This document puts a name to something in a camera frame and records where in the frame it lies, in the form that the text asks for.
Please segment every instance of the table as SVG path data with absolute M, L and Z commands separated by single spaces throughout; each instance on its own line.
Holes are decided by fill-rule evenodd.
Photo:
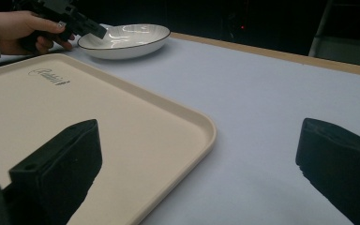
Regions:
M 213 151 L 142 224 L 351 224 L 294 161 L 306 117 L 360 135 L 359 66 L 181 34 L 130 60 L 57 51 L 216 123 Z

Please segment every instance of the human hand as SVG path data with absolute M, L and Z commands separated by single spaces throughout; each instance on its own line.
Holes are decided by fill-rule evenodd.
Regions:
M 68 41 L 61 40 L 57 35 L 65 31 L 64 26 L 39 18 L 31 11 L 0 12 L 0 51 L 1 54 L 31 54 L 22 48 L 20 39 L 31 35 L 34 31 L 45 31 L 46 36 L 37 37 L 35 46 L 38 54 L 45 54 L 53 47 L 54 42 L 71 50 Z

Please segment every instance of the bowl rim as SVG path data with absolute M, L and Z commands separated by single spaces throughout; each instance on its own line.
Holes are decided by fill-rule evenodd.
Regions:
M 129 47 L 121 47 L 121 48 L 105 48 L 105 49 L 97 49 L 97 48 L 87 48 L 87 47 L 84 47 L 80 44 L 80 40 L 85 37 L 85 36 L 82 36 L 78 39 L 77 41 L 77 44 L 79 47 L 81 47 L 82 49 L 86 49 L 86 50 L 95 50 L 95 51 L 107 51 L 107 50 L 124 50 L 124 49 L 132 49 L 132 48 L 138 48 L 138 47 L 141 47 L 141 46 L 146 46 L 146 45 L 151 45 L 151 44 L 154 44 L 154 43 L 157 43 L 165 38 L 167 38 L 170 34 L 171 34 L 171 30 L 166 27 L 166 26 L 162 26 L 162 25 L 158 25 L 158 24 L 151 24 L 151 23 L 135 23 L 135 24 L 125 24 L 125 25 L 116 25 L 116 26 L 111 26 L 111 25 L 103 25 L 104 27 L 106 28 L 110 28 L 110 27 L 120 27 L 120 26 L 129 26 L 129 25 L 154 25 L 154 26 L 160 26 L 160 27 L 163 27 L 163 28 L 166 28 L 169 32 L 168 32 L 168 35 L 166 35 L 165 37 L 162 37 L 162 38 L 159 38 L 157 40 L 154 40 L 152 42 L 148 42 L 146 44 L 141 44 L 141 45 L 135 45 L 135 46 L 129 46 Z

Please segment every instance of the tray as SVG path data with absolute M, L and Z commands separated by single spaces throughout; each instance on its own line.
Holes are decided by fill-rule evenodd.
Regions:
M 62 129 L 97 119 L 103 166 L 69 224 L 138 224 L 212 149 L 205 115 L 63 54 L 0 67 L 0 185 Z

